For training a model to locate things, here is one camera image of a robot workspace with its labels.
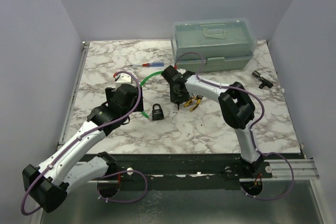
metal floor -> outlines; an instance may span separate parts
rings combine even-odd
[[[263,197],[283,193],[289,182],[265,182]],[[140,192],[120,192],[131,199]],[[43,224],[320,224],[323,223],[309,181],[295,183],[291,193],[274,201],[253,200],[241,191],[150,191],[133,204],[98,200],[96,183],[76,189]]]

black metal frame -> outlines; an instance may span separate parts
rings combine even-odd
[[[302,153],[282,155],[287,159],[303,159]],[[111,169],[107,174],[129,167],[139,170],[146,175],[149,182],[148,190],[240,190],[239,179],[248,177],[241,170],[240,154],[112,154],[111,156],[115,164],[110,166]],[[87,154],[81,161],[87,162],[93,157],[94,154]],[[271,178],[272,174],[265,171],[268,165],[268,162],[263,162],[252,178],[257,177],[259,173],[263,178]],[[97,186],[101,195],[111,197],[111,192],[117,187],[117,176],[109,178],[110,183],[99,182],[100,180],[107,179],[98,179]],[[141,176],[133,174],[121,177],[120,190],[141,191],[143,188],[144,181]]]

padlock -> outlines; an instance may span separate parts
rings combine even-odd
[[[164,119],[163,111],[161,109],[161,106],[158,103],[153,105],[152,119],[153,119],[153,121]]]

white marble surface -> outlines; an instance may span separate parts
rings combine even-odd
[[[167,40],[150,41],[95,41],[90,44],[81,77],[74,112],[66,141],[79,129],[91,109],[103,103],[105,88],[114,87],[113,74],[127,70],[141,81],[162,68],[128,68],[129,64],[151,61],[173,61],[171,45]],[[251,77],[258,70],[275,85],[259,89],[260,82]],[[255,126],[259,148],[263,152],[299,153],[297,140],[284,96],[265,41],[259,41],[255,56],[242,70],[205,73],[201,76],[221,83],[241,82],[245,89],[258,95],[266,108],[263,120]],[[113,131],[94,146],[89,153],[132,154],[185,154],[185,153],[239,153],[240,148],[233,129],[222,117],[219,105],[204,99],[194,111],[177,107],[170,102],[169,88],[161,76],[150,79],[143,89],[144,107],[148,114],[154,103],[162,106],[165,119],[150,122],[141,113],[131,115],[131,123]],[[260,113],[258,103],[256,117]]]

clear plastic box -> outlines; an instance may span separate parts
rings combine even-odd
[[[172,47],[175,60],[186,52],[198,52],[207,60],[203,71],[240,69],[253,57],[257,44],[245,18],[175,22]],[[183,56],[177,66],[197,71],[195,54]]]

